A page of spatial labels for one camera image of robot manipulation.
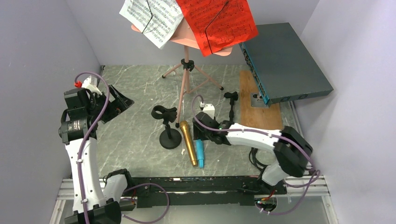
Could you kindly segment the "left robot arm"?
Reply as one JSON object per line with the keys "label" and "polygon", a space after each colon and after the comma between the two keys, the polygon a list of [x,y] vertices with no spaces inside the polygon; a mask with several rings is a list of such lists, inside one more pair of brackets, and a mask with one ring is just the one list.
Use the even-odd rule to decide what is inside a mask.
{"label": "left robot arm", "polygon": [[98,122],[106,123],[134,104],[112,85],[108,93],[75,88],[64,93],[67,109],[61,116],[59,136],[70,159],[74,189],[73,214],[66,224],[121,223],[121,196],[134,190],[126,169],[109,173],[105,187],[99,181],[96,149]]}

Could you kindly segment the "blue toy microphone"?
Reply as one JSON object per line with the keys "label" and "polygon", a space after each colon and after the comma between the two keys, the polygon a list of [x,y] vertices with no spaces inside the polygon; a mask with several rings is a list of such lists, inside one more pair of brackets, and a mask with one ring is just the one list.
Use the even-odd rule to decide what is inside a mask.
{"label": "blue toy microphone", "polygon": [[196,143],[196,154],[199,168],[204,168],[205,166],[205,154],[204,145],[201,139],[197,139]]}

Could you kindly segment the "gold toy microphone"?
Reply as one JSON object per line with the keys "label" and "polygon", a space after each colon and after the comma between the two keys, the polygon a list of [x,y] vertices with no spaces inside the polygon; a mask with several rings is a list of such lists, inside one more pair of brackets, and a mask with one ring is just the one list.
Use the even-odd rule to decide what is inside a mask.
{"label": "gold toy microphone", "polygon": [[198,160],[196,157],[193,140],[190,133],[190,126],[186,120],[180,122],[180,130],[184,137],[184,142],[186,144],[186,149],[189,155],[190,162],[192,166],[196,167],[198,166]]}

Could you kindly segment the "black desktop mic stand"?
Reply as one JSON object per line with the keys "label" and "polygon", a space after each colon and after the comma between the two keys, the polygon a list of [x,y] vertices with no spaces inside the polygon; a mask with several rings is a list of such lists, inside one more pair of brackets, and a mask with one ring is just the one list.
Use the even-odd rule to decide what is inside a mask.
{"label": "black desktop mic stand", "polygon": [[224,94],[224,98],[230,100],[230,102],[229,102],[229,104],[230,104],[229,121],[233,122],[234,121],[234,105],[235,105],[235,102],[239,98],[238,92],[236,92],[236,91],[226,92]]}
{"label": "black desktop mic stand", "polygon": [[159,142],[165,149],[174,149],[181,144],[182,136],[180,132],[170,127],[177,118],[177,108],[165,108],[162,105],[156,105],[151,111],[151,116],[156,120],[162,120],[165,130],[160,134]]}

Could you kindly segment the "white sheet music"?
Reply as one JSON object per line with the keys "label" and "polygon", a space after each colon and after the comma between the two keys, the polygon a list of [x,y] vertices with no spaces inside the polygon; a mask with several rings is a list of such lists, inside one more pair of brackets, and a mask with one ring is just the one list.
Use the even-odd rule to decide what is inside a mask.
{"label": "white sheet music", "polygon": [[184,18],[175,0],[126,0],[119,14],[162,49]]}

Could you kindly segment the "pink music stand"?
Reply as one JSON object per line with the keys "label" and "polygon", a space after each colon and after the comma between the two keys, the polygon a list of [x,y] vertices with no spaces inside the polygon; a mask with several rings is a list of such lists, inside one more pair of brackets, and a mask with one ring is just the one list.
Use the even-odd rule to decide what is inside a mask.
{"label": "pink music stand", "polygon": [[[175,127],[179,128],[180,127],[180,117],[181,117],[181,106],[183,102],[183,97],[185,94],[192,93],[193,91],[196,91],[198,88],[200,88],[202,85],[212,82],[215,84],[221,91],[224,90],[224,87],[216,82],[211,76],[209,76],[206,72],[204,72],[200,67],[195,65],[194,61],[190,59],[190,54],[189,54],[189,49],[194,48],[198,49],[198,43],[196,41],[196,38],[194,36],[193,31],[191,30],[190,26],[188,25],[187,21],[185,19],[182,19],[180,24],[178,25],[177,29],[175,30],[173,36],[170,38],[171,42],[180,44],[184,47],[184,57],[181,59],[181,62],[176,64],[174,67],[172,67],[170,70],[165,72],[162,75],[162,78],[166,78],[170,73],[175,72],[176,69],[183,67],[183,75],[182,75],[182,84],[181,84],[181,91],[179,94],[179,104],[177,108],[177,118],[176,118],[176,123]],[[190,88],[190,73],[193,70],[197,70],[199,73],[204,75],[206,77],[206,80],[196,86],[195,88],[191,89]]]}

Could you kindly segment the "red sheet music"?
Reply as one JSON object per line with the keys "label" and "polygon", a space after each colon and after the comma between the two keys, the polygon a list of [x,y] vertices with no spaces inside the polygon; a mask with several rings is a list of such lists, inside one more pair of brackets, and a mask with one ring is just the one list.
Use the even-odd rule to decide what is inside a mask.
{"label": "red sheet music", "polygon": [[177,4],[203,56],[258,35],[246,0],[178,0]]}

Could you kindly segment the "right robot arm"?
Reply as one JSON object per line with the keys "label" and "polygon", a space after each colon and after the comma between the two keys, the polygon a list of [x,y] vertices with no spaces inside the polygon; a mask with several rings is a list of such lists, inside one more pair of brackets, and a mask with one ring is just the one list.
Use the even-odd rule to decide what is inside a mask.
{"label": "right robot arm", "polygon": [[221,123],[207,113],[200,112],[192,120],[198,133],[205,140],[217,145],[240,145],[264,150],[274,157],[262,172],[257,187],[264,194],[270,193],[283,179],[302,177],[308,163],[312,163],[312,146],[291,126],[282,130],[264,130],[231,121]]}

